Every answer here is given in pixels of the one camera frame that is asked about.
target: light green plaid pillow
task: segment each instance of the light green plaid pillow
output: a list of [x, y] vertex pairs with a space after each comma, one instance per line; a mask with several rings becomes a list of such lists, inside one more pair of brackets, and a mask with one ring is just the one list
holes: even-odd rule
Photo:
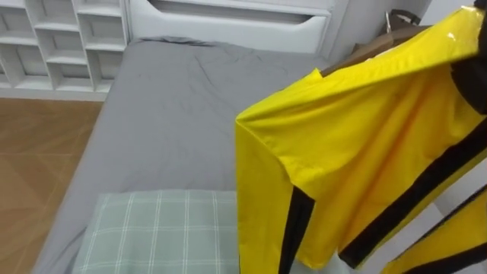
[[[238, 274], [235, 192], [102, 195], [73, 273]], [[318, 272], [295, 263], [291, 273]]]

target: wooden floor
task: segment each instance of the wooden floor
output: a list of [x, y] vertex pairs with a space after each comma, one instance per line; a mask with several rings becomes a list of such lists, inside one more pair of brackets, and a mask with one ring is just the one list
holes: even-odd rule
[[101, 104], [0, 99], [0, 273], [30, 273]]

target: black stripe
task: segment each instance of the black stripe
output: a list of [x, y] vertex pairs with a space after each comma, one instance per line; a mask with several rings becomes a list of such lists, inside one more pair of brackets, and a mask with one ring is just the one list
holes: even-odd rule
[[405, 274], [449, 274], [487, 260], [487, 243], [465, 250], [453, 256], [416, 266]]
[[434, 160], [410, 188], [340, 252], [339, 257], [356, 268], [429, 193], [486, 148], [487, 119], [484, 119], [466, 138]]
[[[486, 0], [476, 0], [474, 3], [476, 8], [480, 8], [483, 11], [487, 8]], [[487, 58], [487, 16], [484, 16], [482, 26], [479, 33], [479, 56]]]
[[313, 212], [314, 200], [294, 186], [282, 239], [279, 274], [289, 274]]
[[446, 217], [442, 218], [441, 221], [439, 221], [433, 228], [428, 230], [425, 234], [423, 234], [414, 244], [412, 244], [410, 247], [408, 247], [406, 250], [404, 250], [399, 256], [396, 257], [397, 260], [399, 257], [401, 257], [406, 251], [410, 250], [412, 247], [414, 247], [418, 242], [422, 241], [425, 239], [427, 236], [431, 235], [433, 232], [439, 229], [442, 225], [444, 225], [448, 220], [453, 218], [460, 210], [464, 209], [467, 205], [469, 205], [471, 202], [473, 202], [477, 197], [482, 195], [485, 191], [487, 191], [487, 184], [480, 188], [480, 190], [477, 190], [474, 194], [472, 194], [468, 199], [463, 201], [461, 204], [458, 205], [454, 210], [450, 212]]

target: gray bed sheet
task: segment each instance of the gray bed sheet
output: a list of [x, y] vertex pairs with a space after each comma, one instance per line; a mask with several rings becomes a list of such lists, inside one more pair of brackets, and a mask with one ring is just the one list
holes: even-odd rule
[[235, 116], [315, 67], [323, 58], [225, 43], [132, 43], [33, 273], [71, 272], [100, 193], [233, 190]]

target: shelf compartment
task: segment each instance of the shelf compartment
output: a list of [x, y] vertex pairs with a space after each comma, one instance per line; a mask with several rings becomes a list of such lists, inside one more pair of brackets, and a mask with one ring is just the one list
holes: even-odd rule
[[48, 63], [86, 65], [84, 53], [78, 50], [55, 49], [46, 58]]
[[38, 47], [0, 45], [0, 56], [5, 74], [12, 87], [53, 89]]
[[67, 17], [46, 18], [35, 24], [34, 27], [38, 30], [79, 31], [76, 18], [73, 19]]
[[108, 92], [122, 64], [122, 53], [88, 50], [91, 78], [96, 92]]
[[119, 0], [81, 0], [78, 4], [78, 13], [122, 17]]
[[38, 30], [40, 50], [48, 63], [86, 65], [79, 33]]
[[26, 0], [26, 3], [35, 29], [79, 31], [71, 1]]
[[0, 8], [0, 43], [37, 45], [27, 13], [19, 8]]
[[0, 0], [0, 7], [4, 8], [25, 8], [22, 0]]
[[126, 47], [121, 18], [80, 15], [86, 49], [122, 52]]
[[5, 71], [0, 65], [0, 88], [9, 88], [9, 87], [10, 84], [8, 83], [7, 75], [5, 75]]
[[47, 64], [57, 91], [93, 91], [86, 65]]

